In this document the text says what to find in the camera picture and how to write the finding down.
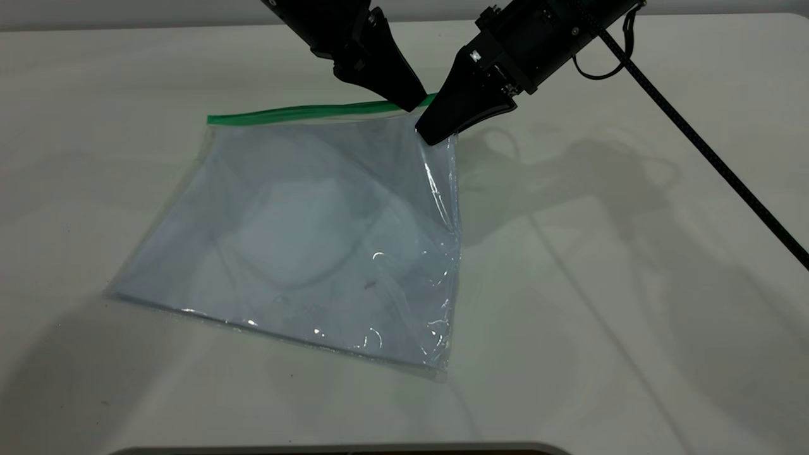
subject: white wall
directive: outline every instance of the white wall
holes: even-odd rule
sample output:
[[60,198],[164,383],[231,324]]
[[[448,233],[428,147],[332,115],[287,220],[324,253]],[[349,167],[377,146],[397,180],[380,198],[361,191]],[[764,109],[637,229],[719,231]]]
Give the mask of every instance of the white wall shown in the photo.
[[[375,0],[393,20],[473,19],[506,0]],[[792,11],[809,0],[649,0],[651,14]],[[258,0],[0,0],[0,30],[273,23]]]

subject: white table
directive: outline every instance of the white table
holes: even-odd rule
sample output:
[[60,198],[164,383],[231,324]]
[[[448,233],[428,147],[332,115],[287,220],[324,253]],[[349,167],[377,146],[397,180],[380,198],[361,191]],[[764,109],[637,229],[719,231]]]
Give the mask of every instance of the white table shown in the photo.
[[[393,31],[435,91],[476,29]],[[638,65],[809,245],[809,21],[642,17],[637,40]],[[581,63],[613,66],[600,43]],[[373,98],[282,26],[0,34],[0,453],[809,452],[809,275],[625,72],[565,66],[461,135],[447,382],[100,297],[206,114]]]

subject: plastic bag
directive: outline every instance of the plastic bag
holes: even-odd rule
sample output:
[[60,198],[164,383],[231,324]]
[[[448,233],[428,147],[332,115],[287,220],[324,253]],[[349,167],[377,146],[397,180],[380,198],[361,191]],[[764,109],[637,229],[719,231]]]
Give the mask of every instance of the plastic bag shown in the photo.
[[112,291],[442,369],[461,249],[455,138],[429,147],[417,116],[367,119],[391,109],[210,117],[201,166]]

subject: cable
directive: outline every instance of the cable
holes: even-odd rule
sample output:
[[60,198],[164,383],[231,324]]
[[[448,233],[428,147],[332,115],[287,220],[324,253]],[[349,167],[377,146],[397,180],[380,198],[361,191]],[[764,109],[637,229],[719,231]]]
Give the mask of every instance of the cable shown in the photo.
[[666,98],[652,85],[652,82],[635,66],[630,60],[629,56],[621,49],[616,41],[607,33],[607,30],[593,17],[593,14],[582,4],[581,0],[569,0],[578,13],[585,19],[587,25],[592,31],[597,34],[601,40],[609,47],[613,54],[618,57],[624,68],[632,75],[641,88],[651,97],[651,99],[663,110],[668,118],[674,122],[677,128],[685,134],[685,137],[694,145],[694,147],[702,153],[702,156],[708,160],[711,166],[719,172],[719,175],[725,179],[728,185],[756,212],[756,215],[767,225],[770,231],[786,246],[798,261],[809,270],[809,253],[801,246],[801,244],[778,222],[775,216],[767,210],[767,207],[759,201],[755,194],[736,176],[736,174],[727,167],[724,161],[719,158],[719,155],[711,149],[705,140],[692,128],[688,122],[674,109]]
[[[632,52],[635,50],[635,16],[637,12],[641,10],[646,5],[645,2],[638,3],[629,13],[626,13],[626,18],[624,18],[624,27],[622,30],[624,31],[624,42],[625,42],[625,53],[627,58],[632,58]],[[618,67],[615,70],[610,71],[607,74],[602,74],[600,76],[594,76],[592,74],[585,73],[582,69],[578,66],[578,59],[576,56],[573,56],[573,64],[576,65],[576,70],[582,76],[594,80],[594,81],[602,81],[605,79],[609,79],[612,76],[621,72],[624,69],[624,63],[621,62],[618,64]]]

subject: dark object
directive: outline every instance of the dark object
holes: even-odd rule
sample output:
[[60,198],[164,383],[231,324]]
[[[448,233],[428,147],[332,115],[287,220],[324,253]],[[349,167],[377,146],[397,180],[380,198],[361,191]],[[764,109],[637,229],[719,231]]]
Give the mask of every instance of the dark object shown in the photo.
[[[637,16],[637,12],[640,11],[644,6],[646,6],[646,2],[638,3],[634,8],[632,8],[632,10],[629,11],[629,13],[627,13],[626,17],[624,18],[624,27],[622,27],[621,30],[624,31],[624,53],[626,53],[627,58],[632,58],[632,52],[635,51],[635,17]],[[578,70],[579,74],[594,81],[603,81],[605,79],[609,79],[624,69],[624,63],[620,62],[615,70],[612,70],[607,74],[594,76],[582,71],[582,69],[578,66],[578,59],[575,55],[573,56],[573,64],[576,66],[576,70]]]
[[570,455],[547,444],[395,444],[370,446],[132,448],[112,455]]
[[[637,0],[584,0],[603,27]],[[513,111],[515,95],[536,88],[595,38],[569,0],[513,0],[487,8],[481,32],[455,56],[447,81],[416,129],[434,145],[476,123]]]
[[261,0],[309,44],[334,60],[334,75],[367,88],[405,111],[427,92],[402,56],[381,8],[371,0]]
[[660,107],[661,110],[674,122],[680,131],[685,134],[685,137],[691,141],[691,144],[702,153],[702,156],[708,160],[711,166],[714,167],[716,172],[725,179],[728,185],[750,206],[753,212],[758,215],[761,221],[772,231],[773,234],[786,246],[786,248],[798,259],[807,270],[809,270],[809,253],[801,246],[801,244],[786,230],[783,225],[775,218],[775,216],[767,210],[767,207],[759,201],[755,194],[736,176],[736,174],[727,167],[722,158],[716,154],[705,140],[692,128],[688,122],[674,109],[666,98],[652,85],[649,79],[635,66],[634,62],[629,59],[628,53],[625,53],[621,47],[616,43],[612,36],[607,33],[604,26],[599,22],[592,10],[587,8],[585,2],[582,0],[569,0],[576,8],[578,14],[586,22],[586,26],[591,32],[601,38],[601,40],[609,47],[612,53],[621,61],[621,65],[632,75],[641,88],[651,99]]

